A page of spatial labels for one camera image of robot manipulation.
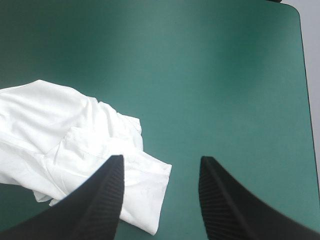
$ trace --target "white cloth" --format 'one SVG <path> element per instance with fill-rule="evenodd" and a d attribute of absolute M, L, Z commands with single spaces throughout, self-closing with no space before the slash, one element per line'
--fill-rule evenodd
<path fill-rule="evenodd" d="M 140 121 L 42 80 L 0 90 L 0 182 L 63 199 L 111 155 L 124 157 L 120 218 L 157 232 L 171 165 L 143 152 Z"/>

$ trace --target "green table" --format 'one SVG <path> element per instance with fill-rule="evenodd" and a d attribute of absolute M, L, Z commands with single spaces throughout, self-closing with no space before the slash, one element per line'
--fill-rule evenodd
<path fill-rule="evenodd" d="M 158 233 L 121 222 L 117 240 L 206 239 L 200 157 L 320 231 L 299 14 L 258 0 L 2 0 L 0 88 L 71 86 L 141 119 L 145 151 L 173 165 Z M 43 209 L 0 186 L 0 230 Z"/>

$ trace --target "gray floor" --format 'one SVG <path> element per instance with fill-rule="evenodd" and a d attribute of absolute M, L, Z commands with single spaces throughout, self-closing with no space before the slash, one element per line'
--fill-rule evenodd
<path fill-rule="evenodd" d="M 283 0 L 300 13 L 311 119 L 320 179 L 320 0 Z"/>

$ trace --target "white shirt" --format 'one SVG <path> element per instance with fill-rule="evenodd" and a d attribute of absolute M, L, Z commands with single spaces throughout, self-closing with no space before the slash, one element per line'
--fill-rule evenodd
<path fill-rule="evenodd" d="M 0 90 L 0 183 L 63 199 L 111 155 L 124 157 L 120 218 L 157 232 L 171 165 L 143 152 L 139 119 L 42 80 Z"/>

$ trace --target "green surface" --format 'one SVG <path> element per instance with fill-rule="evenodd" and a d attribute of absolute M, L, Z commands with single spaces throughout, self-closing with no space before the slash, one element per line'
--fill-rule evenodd
<path fill-rule="evenodd" d="M 206 239 L 200 157 L 320 231 L 298 12 L 257 0 L 0 0 L 0 88 L 71 86 L 141 119 L 145 151 L 173 165 L 158 233 Z M 0 186 L 0 230 L 45 205 Z"/>

